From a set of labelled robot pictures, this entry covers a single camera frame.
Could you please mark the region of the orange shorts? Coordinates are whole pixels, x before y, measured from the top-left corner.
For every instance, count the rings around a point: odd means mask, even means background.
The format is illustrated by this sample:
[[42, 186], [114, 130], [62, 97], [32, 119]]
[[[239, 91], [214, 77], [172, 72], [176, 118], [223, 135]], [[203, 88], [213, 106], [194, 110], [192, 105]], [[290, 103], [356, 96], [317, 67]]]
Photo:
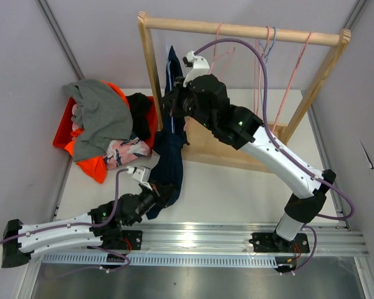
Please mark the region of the orange shorts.
[[[106, 82], [102, 80], [102, 83], [108, 85], [123, 101], [123, 103], [126, 105], [128, 109], [130, 109], [130, 105], [128, 103], [128, 100], [125, 96], [125, 94], [119, 89], [118, 86], [116, 86], [114, 83]], [[72, 131], [70, 133], [71, 141], [65, 146], [65, 150], [71, 155], [71, 157], [74, 157], [74, 145], [77, 137], [83, 132], [83, 129], [76, 125], [73, 122], [73, 118], [75, 115], [75, 111], [78, 105], [75, 103], [72, 106], [71, 112], [72, 112]], [[104, 159], [101, 156], [96, 156], [90, 159], [86, 159], [83, 161], [76, 162], [76, 165], [88, 176], [93, 178], [97, 183], [102, 184], [107, 177], [107, 166], [104, 163]]]

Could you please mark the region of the navy blue shorts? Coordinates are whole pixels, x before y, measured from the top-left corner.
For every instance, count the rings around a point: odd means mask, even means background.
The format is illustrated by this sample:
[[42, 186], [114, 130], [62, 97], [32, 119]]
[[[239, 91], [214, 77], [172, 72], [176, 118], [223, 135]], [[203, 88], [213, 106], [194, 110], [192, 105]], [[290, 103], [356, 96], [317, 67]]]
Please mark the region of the navy blue shorts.
[[[178, 77], [183, 76], [180, 61], [174, 48], [170, 54], [171, 74], [173, 88]], [[187, 136], [184, 131], [185, 119], [174, 118], [175, 133], [170, 129], [170, 117], [167, 112], [162, 113], [163, 129], [155, 135], [153, 150], [160, 158], [156, 166], [151, 170], [150, 178], [160, 184], [174, 184], [176, 191], [170, 202], [172, 206], [179, 198], [183, 183], [183, 159], [181, 150], [187, 144]]]

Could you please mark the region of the pink patterned shorts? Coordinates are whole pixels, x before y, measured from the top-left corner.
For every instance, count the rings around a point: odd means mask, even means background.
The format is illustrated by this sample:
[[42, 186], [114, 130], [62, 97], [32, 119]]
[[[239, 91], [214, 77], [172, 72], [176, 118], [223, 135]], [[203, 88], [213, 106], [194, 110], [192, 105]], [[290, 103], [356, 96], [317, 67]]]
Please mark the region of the pink patterned shorts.
[[130, 140], [112, 140], [102, 157], [107, 170], [111, 170], [150, 154], [151, 149], [147, 143], [132, 133]]

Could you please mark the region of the black shorts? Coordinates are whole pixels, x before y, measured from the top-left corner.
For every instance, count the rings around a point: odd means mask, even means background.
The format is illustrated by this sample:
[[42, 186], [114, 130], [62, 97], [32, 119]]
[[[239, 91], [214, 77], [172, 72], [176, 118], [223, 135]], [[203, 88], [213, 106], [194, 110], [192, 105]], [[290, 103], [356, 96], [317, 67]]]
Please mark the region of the black shorts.
[[127, 101], [133, 119], [133, 132], [141, 140], [149, 139], [151, 133], [146, 114], [150, 111], [152, 102], [142, 93], [134, 93], [127, 96]]

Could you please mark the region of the blue wire hanger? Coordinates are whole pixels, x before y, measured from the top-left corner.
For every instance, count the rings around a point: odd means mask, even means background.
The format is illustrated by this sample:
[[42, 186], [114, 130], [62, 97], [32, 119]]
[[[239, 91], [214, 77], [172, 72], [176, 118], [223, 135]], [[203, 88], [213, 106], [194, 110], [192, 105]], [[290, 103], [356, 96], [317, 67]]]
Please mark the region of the blue wire hanger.
[[265, 63], [268, 62], [269, 56], [274, 48], [274, 44], [277, 37], [277, 27], [273, 27], [273, 38], [270, 38], [270, 27], [267, 26], [267, 37], [266, 37], [266, 43], [263, 44], [260, 40], [257, 40], [257, 44], [259, 46], [259, 49], [262, 50], [261, 57], [264, 60]]
[[[166, 51], [167, 51], [167, 59], [166, 59], [166, 87], [165, 87], [165, 94], [170, 92], [173, 88], [173, 82], [172, 82], [172, 74], [171, 74], [171, 51], [173, 49], [173, 46], [170, 46], [170, 49], [168, 48], [168, 44], [166, 42]], [[172, 133], [175, 133], [175, 126], [174, 126], [174, 118], [172, 116], [170, 117], [170, 129]]]

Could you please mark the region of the grey shorts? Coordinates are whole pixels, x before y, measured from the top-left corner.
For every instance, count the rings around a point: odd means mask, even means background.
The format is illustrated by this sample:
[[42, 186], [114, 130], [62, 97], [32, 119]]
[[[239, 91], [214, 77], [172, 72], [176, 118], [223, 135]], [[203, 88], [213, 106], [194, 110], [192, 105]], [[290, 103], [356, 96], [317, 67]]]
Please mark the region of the grey shorts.
[[103, 156], [113, 140], [129, 140], [133, 118], [127, 101], [109, 85], [83, 79], [64, 86], [76, 104], [74, 120], [83, 132], [74, 143], [74, 161]]

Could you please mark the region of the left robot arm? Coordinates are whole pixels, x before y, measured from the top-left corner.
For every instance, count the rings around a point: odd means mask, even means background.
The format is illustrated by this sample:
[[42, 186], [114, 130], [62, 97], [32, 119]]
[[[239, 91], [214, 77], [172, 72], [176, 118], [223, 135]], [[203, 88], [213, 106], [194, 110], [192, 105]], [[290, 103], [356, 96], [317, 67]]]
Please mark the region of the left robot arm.
[[8, 221], [3, 233], [2, 268], [29, 263], [35, 257], [76, 247], [116, 249], [125, 237], [122, 229], [143, 220], [154, 206], [168, 204], [176, 191], [174, 184], [140, 184], [141, 193], [124, 194], [79, 216], [44, 224]]

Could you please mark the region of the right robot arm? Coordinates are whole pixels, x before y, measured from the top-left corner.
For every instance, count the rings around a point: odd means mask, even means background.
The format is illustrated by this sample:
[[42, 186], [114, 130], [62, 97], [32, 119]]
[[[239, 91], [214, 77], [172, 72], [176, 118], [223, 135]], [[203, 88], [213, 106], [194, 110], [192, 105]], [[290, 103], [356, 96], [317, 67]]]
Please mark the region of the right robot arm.
[[268, 133], [264, 122], [250, 109], [231, 104], [225, 84], [214, 75], [202, 75], [189, 83], [177, 78], [160, 105], [175, 118], [191, 117], [220, 142], [259, 160], [290, 187], [292, 195], [272, 234], [269, 250], [292, 249], [299, 230], [322, 210], [336, 174], [310, 167]]

